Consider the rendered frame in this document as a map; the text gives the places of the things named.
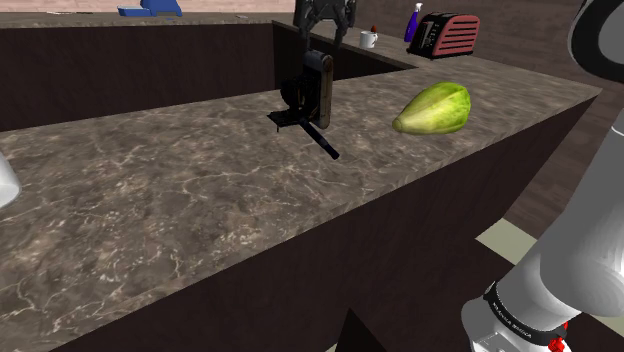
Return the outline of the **green oval fruit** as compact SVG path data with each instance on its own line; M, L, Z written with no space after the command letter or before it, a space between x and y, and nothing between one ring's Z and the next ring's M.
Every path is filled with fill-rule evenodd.
M454 133L465 126L470 110L464 86L438 82L418 93L392 121L392 128L411 135Z

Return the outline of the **white rounded object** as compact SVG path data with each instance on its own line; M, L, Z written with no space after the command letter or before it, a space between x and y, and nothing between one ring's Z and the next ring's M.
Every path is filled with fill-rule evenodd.
M21 183L5 156L0 152L0 209L13 202L21 192Z

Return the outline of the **blue spray bottle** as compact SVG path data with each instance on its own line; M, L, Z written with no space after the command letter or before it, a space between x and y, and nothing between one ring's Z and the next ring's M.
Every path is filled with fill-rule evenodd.
M408 24L406 26L405 33L404 33L405 43L410 43L413 40L413 37L418 27L418 15L419 15L419 12L421 11L421 7L422 7L422 3L416 3L414 6L414 11L408 21Z

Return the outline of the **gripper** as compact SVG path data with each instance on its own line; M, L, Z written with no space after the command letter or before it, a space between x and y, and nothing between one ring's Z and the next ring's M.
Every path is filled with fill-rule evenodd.
M296 0L293 25L305 42L305 50L310 49L310 31L318 23L317 19L334 20L334 46L338 49L348 29L354 27L356 9L356 0Z

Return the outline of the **blue blocky object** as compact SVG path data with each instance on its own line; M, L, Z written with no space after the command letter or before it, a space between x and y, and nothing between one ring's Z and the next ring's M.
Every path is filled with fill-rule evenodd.
M182 16L177 0L140 0L138 6L119 5L117 10L120 16L125 17L157 17L166 14Z

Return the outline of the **red and black toaster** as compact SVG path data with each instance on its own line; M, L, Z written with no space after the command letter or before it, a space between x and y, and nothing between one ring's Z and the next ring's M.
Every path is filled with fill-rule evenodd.
M430 60L471 55L480 24L475 15L429 13L419 22L406 52Z

